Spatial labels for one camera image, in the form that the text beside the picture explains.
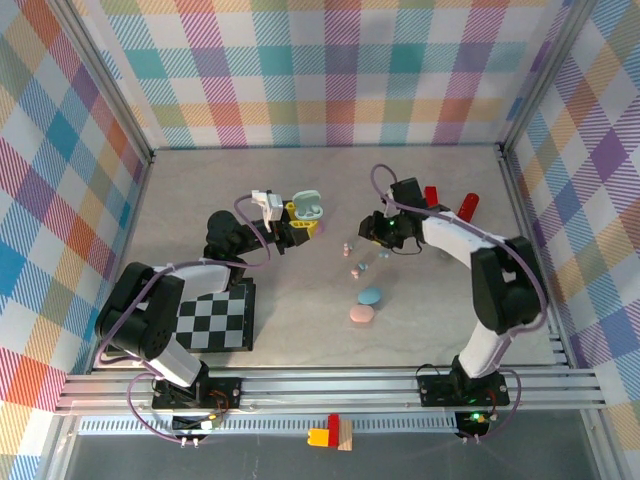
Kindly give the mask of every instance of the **pink disc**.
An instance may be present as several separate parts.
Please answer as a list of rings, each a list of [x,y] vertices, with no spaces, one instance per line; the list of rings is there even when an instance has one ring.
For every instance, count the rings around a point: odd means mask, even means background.
[[[374,315],[375,312],[369,305],[356,305],[349,311],[351,320],[356,323],[369,323]]]

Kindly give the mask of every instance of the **enclosure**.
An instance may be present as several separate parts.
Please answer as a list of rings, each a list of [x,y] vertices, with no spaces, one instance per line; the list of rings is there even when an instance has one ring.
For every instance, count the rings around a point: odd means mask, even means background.
[[[640,478],[637,0],[0,12],[0,478]],[[426,405],[416,372],[455,373],[478,285],[433,237],[399,251],[362,237],[389,208],[377,164],[453,213],[477,194],[472,224],[533,246],[547,322],[506,351],[510,403],[493,399],[479,445],[467,420],[484,410]],[[257,190],[285,204],[317,190],[321,225],[280,252],[263,231],[264,268],[170,315],[208,378],[242,382],[210,445],[181,450],[130,408],[173,439],[172,420],[208,411],[154,411],[138,359],[96,363],[96,322],[127,265],[199,259],[222,231],[210,216]],[[243,261],[267,258],[250,249]],[[373,319],[354,322],[369,287]],[[307,445],[331,414],[351,422],[352,452]]]

